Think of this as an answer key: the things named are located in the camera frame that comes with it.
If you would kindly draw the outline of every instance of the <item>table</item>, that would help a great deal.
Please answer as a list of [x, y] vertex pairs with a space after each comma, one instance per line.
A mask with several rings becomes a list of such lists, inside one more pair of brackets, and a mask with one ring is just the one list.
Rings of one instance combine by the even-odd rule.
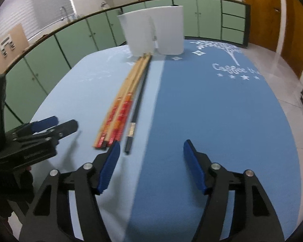
[[[132, 152], [121, 152], [108, 189], [97, 197], [111, 240], [192, 240], [206, 196], [185, 165], [186, 139], [230, 171], [252, 169], [287, 238], [296, 226], [301, 177], [275, 95], [237, 47], [186, 40], [184, 48], [179, 56], [153, 56]], [[35, 188], [51, 169], [74, 171], [102, 153], [92, 144], [135, 61], [127, 46], [90, 54], [48, 95], [32, 121], [55, 115], [60, 123], [77, 120], [79, 129], [60, 141], [55, 157], [33, 166]], [[74, 233], [82, 238], [73, 192], [70, 207]], [[233, 192], [222, 238], [229, 234], [232, 210]]]

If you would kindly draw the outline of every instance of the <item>faucet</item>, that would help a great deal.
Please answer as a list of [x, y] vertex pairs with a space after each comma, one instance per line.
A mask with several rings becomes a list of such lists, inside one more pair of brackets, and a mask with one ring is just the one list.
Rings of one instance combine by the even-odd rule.
[[68, 17], [68, 15], [67, 15], [67, 11], [66, 11], [66, 9], [65, 9], [65, 7], [64, 6], [62, 6], [60, 9], [60, 12], [61, 12], [61, 21], [63, 21], [64, 20], [64, 17], [63, 17], [63, 10], [64, 10], [64, 12], [65, 12], [65, 16], [66, 16], [66, 18], [67, 18], [67, 22], [68, 23], [70, 23], [71, 22], [71, 20], [70, 20], [70, 18]]

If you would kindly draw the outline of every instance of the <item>tile floor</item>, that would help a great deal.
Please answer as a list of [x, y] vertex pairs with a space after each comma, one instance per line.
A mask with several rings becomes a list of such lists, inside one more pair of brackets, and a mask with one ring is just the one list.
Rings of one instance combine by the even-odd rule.
[[301, 206], [298, 225], [303, 220], [303, 105], [300, 100], [303, 85], [280, 55], [260, 46], [249, 44], [243, 53], [265, 77], [278, 99], [291, 127], [301, 169]]

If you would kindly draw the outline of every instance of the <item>chopstick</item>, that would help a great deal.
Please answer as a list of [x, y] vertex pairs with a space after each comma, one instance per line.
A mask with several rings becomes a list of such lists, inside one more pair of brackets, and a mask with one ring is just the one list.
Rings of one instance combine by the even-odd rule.
[[144, 91], [145, 91], [145, 85], [146, 85], [146, 81], [147, 81], [147, 77], [148, 77], [149, 66], [150, 66], [150, 61], [148, 62], [148, 65], [147, 65], [146, 70], [145, 70], [144, 78], [143, 78], [143, 81], [142, 81], [142, 84], [141, 84], [141, 89], [140, 89], [139, 96], [138, 96], [136, 106], [135, 106], [135, 111], [133, 113], [132, 121], [131, 121], [130, 128], [129, 128], [129, 132], [128, 132], [128, 135], [127, 135], [126, 147], [125, 147], [125, 152], [127, 154], [130, 154], [131, 146], [133, 144], [133, 137], [134, 137], [134, 134], [135, 134], [136, 123], [137, 123], [138, 116], [139, 116], [139, 110], [140, 110], [140, 106], [141, 106], [141, 99], [142, 99], [142, 96], [144, 95]]
[[126, 112], [128, 109], [130, 110], [130, 107], [131, 107], [132, 95], [133, 95], [134, 91], [136, 90], [136, 87], [140, 81], [141, 75], [142, 75], [143, 71], [145, 70], [145, 67], [149, 61], [150, 54], [148, 54], [148, 56], [146, 56], [144, 54], [144, 56], [142, 58], [143, 58], [143, 60], [139, 66], [139, 70], [136, 73], [135, 77], [133, 78], [132, 82], [130, 83], [130, 86], [125, 94], [126, 96], [121, 99], [121, 102], [119, 105], [119, 107], [121, 107], [121, 108], [119, 108], [117, 110], [115, 119], [112, 121], [112, 123], [109, 127], [109, 130], [107, 132], [105, 141], [107, 142], [108, 146], [112, 145], [113, 141], [115, 140], [115, 137], [117, 136], [119, 129], [121, 129], [121, 124], [123, 122], [125, 122], [124, 118], [125, 118]]
[[136, 61], [135, 65], [133, 66], [133, 68], [130, 70], [127, 78], [125, 79], [125, 81], [122, 83], [120, 90], [117, 94], [117, 96], [115, 97], [112, 105], [110, 106], [106, 117], [104, 118], [104, 121], [99, 129], [99, 133], [96, 137], [96, 140], [93, 144], [94, 148], [102, 148], [104, 139], [107, 135], [108, 129], [110, 124], [113, 121], [114, 115], [116, 113], [116, 111], [118, 110], [118, 107], [120, 105], [120, 102], [122, 100], [122, 98], [124, 97], [124, 94], [126, 92], [126, 89], [129, 87], [132, 78], [134, 77], [134, 75], [136, 74], [136, 72], [138, 71], [138, 67], [140, 66], [140, 63], [142, 61], [142, 57], [140, 57], [138, 59], [138, 61]]

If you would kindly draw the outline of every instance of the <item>wooden chopstick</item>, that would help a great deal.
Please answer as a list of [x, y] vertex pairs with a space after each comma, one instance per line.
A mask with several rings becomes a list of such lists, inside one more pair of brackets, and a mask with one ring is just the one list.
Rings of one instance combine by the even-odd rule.
[[110, 126], [107, 137], [105, 138], [105, 141], [107, 142], [107, 145], [110, 146], [113, 141], [115, 140], [115, 137], [120, 129], [120, 126], [123, 122], [123, 119], [126, 114], [126, 110], [131, 106], [131, 96], [136, 89], [138, 82], [141, 78], [141, 75], [143, 74], [145, 67], [149, 61], [150, 54], [149, 55], [144, 55], [142, 63], [139, 67], [139, 70], [135, 77], [132, 80], [132, 83], [130, 84], [130, 87], [128, 88], [128, 91], [126, 92], [126, 96], [122, 99], [122, 102], [120, 103], [121, 109], [117, 110], [117, 114], [115, 115], [115, 120], [113, 121], [112, 126]]
[[102, 147], [102, 143], [104, 141], [104, 138], [107, 134], [107, 131], [108, 131], [108, 128], [114, 118], [114, 115], [119, 107], [119, 104], [120, 104], [120, 101], [121, 99], [124, 97], [124, 94], [126, 92], [126, 89], [128, 88], [129, 86], [129, 81], [131, 79], [131, 77], [133, 77], [133, 75], [138, 71], [138, 67], [139, 67], [139, 64], [140, 64], [140, 61], [142, 60], [142, 58], [140, 57], [135, 65], [133, 66], [133, 68], [130, 70], [127, 78], [125, 79], [125, 81], [122, 83], [120, 89], [119, 89], [119, 92], [117, 94], [117, 96], [115, 97], [112, 105], [110, 106], [108, 112], [107, 112], [107, 115], [106, 117], [104, 118], [104, 121], [99, 129], [99, 133], [95, 139], [95, 142], [93, 144], [93, 147], [94, 148], [101, 148]]
[[137, 90], [137, 87], [138, 87], [138, 84], [141, 80], [141, 77], [143, 76], [143, 74], [145, 74], [146, 72], [146, 69], [148, 68], [149, 66], [149, 62], [150, 62], [150, 59], [151, 59], [151, 55], [147, 55], [147, 59], [146, 61], [144, 62], [144, 69], [142, 70], [142, 72], [139, 74], [139, 78], [137, 79], [137, 81], [135, 82], [135, 85], [133, 86], [133, 90], [132, 92], [128, 93], [128, 96], [130, 96], [130, 99], [128, 99], [128, 102], [127, 102], [127, 106], [125, 108], [125, 113], [124, 113], [124, 116], [122, 117], [122, 121], [121, 121], [121, 124], [119, 126], [119, 129], [118, 129], [118, 132], [115, 136], [115, 140], [117, 141], [120, 141], [121, 138], [122, 138], [122, 134], [123, 134], [123, 130], [125, 128], [125, 125], [126, 125], [126, 122], [127, 122], [127, 119], [128, 119], [128, 116], [129, 116], [129, 113], [130, 113], [130, 110], [131, 110], [131, 106], [133, 104], [133, 100], [134, 100], [134, 96], [136, 94], [136, 90]]
[[125, 93], [124, 93], [124, 97], [122, 97], [122, 99], [120, 100], [118, 109], [117, 109], [117, 111], [116, 111], [116, 113], [113, 117], [112, 122], [110, 123], [110, 125], [108, 127], [108, 130], [107, 130], [107, 133], [106, 133], [106, 136], [104, 138], [104, 141], [103, 141], [103, 144], [102, 144], [101, 148], [105, 148], [107, 146], [107, 144], [110, 142], [112, 132], [114, 131], [114, 129], [116, 129], [118, 127], [117, 121], [118, 121], [118, 117], [119, 117], [119, 114], [121, 112], [122, 106], [125, 102], [125, 98], [126, 98], [125, 96], [128, 94], [128, 92], [129, 92], [129, 90], [130, 90], [130, 88], [133, 84], [133, 81], [135, 80], [135, 77], [138, 75], [139, 70], [142, 67], [142, 63], [143, 63], [145, 58], [146, 58], [146, 56], [144, 55], [135, 64], [135, 71], [133, 72], [133, 75], [128, 80], [127, 88], [126, 88]]

